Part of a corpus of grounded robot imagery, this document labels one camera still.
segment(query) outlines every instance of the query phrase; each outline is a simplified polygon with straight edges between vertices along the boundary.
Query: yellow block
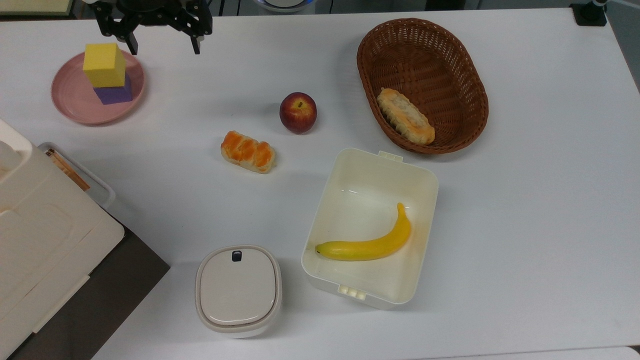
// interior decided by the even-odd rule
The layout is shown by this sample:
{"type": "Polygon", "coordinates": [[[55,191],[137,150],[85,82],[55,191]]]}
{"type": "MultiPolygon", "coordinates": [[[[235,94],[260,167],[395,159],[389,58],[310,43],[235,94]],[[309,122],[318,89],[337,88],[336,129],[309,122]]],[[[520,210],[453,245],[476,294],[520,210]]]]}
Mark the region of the yellow block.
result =
{"type": "Polygon", "coordinates": [[[124,86],[127,65],[116,43],[87,44],[82,70],[94,88],[124,86]]]}

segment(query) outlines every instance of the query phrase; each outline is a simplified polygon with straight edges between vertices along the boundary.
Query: purple block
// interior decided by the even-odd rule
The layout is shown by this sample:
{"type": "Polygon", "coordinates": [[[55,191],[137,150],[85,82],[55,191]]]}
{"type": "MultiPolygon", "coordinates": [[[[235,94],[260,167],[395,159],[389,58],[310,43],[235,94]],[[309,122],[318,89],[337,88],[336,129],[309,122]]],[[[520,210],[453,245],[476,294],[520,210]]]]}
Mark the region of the purple block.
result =
{"type": "Polygon", "coordinates": [[[93,88],[93,91],[98,95],[103,105],[133,100],[133,96],[131,95],[131,79],[129,79],[128,74],[124,75],[124,86],[93,88]]]}

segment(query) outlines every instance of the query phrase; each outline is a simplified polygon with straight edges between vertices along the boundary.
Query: brown basket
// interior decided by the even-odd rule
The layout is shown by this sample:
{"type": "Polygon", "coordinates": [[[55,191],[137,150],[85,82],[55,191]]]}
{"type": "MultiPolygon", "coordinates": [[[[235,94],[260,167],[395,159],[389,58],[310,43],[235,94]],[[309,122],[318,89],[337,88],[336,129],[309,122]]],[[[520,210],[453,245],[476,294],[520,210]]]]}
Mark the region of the brown basket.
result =
{"type": "Polygon", "coordinates": [[[378,124],[405,150],[457,151],[484,129],[489,116],[484,86],[465,47],[439,25],[397,19],[376,26],[360,43],[358,71],[378,124]],[[436,132],[431,144],[413,143],[396,132],[376,101],[381,88],[401,92],[427,116],[436,132]]]}

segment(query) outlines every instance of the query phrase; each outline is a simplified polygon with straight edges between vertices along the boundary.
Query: yellow banana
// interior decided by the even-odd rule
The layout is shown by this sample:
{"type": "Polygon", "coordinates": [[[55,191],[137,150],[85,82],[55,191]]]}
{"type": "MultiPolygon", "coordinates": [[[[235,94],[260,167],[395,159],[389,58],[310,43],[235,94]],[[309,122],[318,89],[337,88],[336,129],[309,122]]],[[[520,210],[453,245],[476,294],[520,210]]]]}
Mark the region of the yellow banana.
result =
{"type": "Polygon", "coordinates": [[[374,260],[398,251],[411,235],[411,223],[398,202],[398,219],[391,231],[381,238],[368,241],[328,241],[316,246],[316,252],[326,258],[343,261],[374,260]]]}

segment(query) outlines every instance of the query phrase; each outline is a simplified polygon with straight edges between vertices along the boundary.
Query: pastry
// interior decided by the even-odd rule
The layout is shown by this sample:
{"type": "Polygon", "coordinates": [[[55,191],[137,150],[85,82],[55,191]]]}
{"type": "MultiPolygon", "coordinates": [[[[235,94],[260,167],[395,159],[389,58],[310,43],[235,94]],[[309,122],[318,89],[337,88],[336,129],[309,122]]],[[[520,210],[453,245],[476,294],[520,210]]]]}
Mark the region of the pastry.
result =
{"type": "Polygon", "coordinates": [[[427,117],[403,94],[393,89],[382,88],[377,100],[391,126],[403,137],[420,145],[433,142],[436,137],[435,129],[429,124],[427,117]]]}
{"type": "Polygon", "coordinates": [[[271,170],[276,152],[266,142],[258,142],[237,131],[229,131],[220,145],[222,157],[247,170],[266,174],[271,170]]]}

